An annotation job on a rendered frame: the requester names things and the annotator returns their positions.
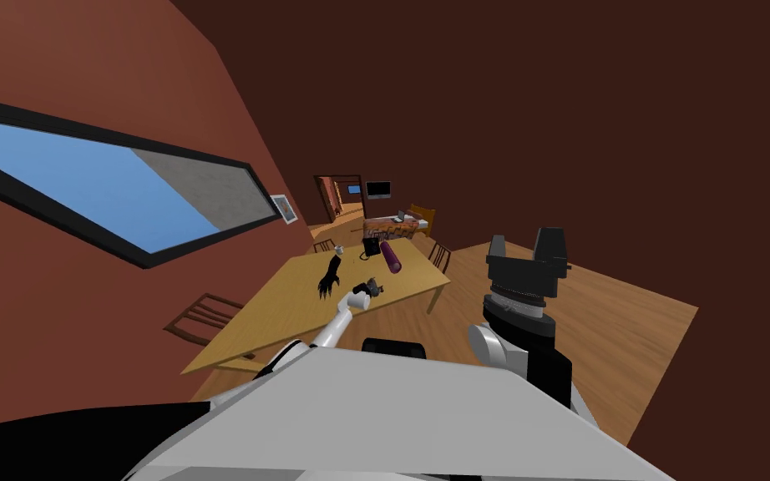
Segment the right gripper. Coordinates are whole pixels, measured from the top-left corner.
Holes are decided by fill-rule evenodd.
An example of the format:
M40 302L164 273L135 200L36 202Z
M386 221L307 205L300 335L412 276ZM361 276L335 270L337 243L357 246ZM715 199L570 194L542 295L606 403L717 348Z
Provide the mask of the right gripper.
M505 256L504 236L494 235L486 256L488 277L494 286L523 295L556 298L558 280L571 269L564 229L559 227L539 228L532 260Z

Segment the purple cylinder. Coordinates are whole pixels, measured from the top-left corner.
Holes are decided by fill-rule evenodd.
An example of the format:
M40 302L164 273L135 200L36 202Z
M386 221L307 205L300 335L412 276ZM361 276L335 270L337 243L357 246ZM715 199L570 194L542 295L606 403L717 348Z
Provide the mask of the purple cylinder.
M385 240L379 243L379 248L383 259L385 260L388 269L393 273L399 273L402 270L402 264L400 263L396 253L389 243Z

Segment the black claw-shaped object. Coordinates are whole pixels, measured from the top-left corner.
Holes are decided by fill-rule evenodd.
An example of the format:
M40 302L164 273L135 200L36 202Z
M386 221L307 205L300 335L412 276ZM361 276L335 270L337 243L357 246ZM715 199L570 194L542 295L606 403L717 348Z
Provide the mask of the black claw-shaped object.
M317 284L318 295L321 299L332 295L332 288L335 284L340 286L340 278L337 275L342 259L339 255L333 255L329 260L327 271Z

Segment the bed with patterned cover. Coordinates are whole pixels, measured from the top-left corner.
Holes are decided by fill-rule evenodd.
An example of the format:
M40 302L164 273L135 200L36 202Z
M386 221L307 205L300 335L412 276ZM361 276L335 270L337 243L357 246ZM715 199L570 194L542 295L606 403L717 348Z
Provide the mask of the bed with patterned cover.
M428 222L413 216L412 211L400 210L396 215L365 219L362 224L362 238L376 238L380 241L411 239L417 230L427 226Z

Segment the light wooden table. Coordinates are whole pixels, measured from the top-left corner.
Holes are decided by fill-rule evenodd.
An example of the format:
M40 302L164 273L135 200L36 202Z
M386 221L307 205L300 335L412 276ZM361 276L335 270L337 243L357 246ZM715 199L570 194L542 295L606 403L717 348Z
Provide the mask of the light wooden table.
M333 251L291 257L283 267L245 304L184 369L184 373L217 368L259 372L263 362L245 355L265 347L283 344L323 328L336 314L338 302L355 285L374 278L384 293L373 299L375 310L431 291L440 297L450 280L406 238L390 241L402 268L392 273L384 256L363 261L361 245L345 248L337 274L341 279L332 295L320 297L317 284L327 271Z

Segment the brown open door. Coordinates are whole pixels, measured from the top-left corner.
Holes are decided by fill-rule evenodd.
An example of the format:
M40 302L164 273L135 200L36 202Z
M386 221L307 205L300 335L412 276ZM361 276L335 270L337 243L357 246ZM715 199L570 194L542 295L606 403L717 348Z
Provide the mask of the brown open door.
M330 224L341 224L353 215L363 217L367 212L360 175L314 175L313 179Z

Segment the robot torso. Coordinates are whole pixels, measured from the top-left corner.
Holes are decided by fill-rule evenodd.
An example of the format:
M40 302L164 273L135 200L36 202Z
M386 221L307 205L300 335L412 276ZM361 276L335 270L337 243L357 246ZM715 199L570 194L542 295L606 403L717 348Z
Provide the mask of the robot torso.
M214 397L123 481L674 481L502 369L315 347Z

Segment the black-framed window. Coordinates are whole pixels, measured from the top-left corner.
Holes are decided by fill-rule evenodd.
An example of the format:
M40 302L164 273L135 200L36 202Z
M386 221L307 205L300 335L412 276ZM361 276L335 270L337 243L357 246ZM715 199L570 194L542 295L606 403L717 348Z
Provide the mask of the black-framed window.
M0 201L143 269L283 220L247 163L0 104Z

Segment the white-framed wall picture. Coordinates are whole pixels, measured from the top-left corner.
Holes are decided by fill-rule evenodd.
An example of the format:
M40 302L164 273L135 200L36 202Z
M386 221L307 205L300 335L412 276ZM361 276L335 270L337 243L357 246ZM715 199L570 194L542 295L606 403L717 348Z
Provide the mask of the white-framed wall picture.
M286 222L286 224L292 224L292 222L298 220L298 214L293 209L286 195L272 195L271 200L280 212L281 217Z

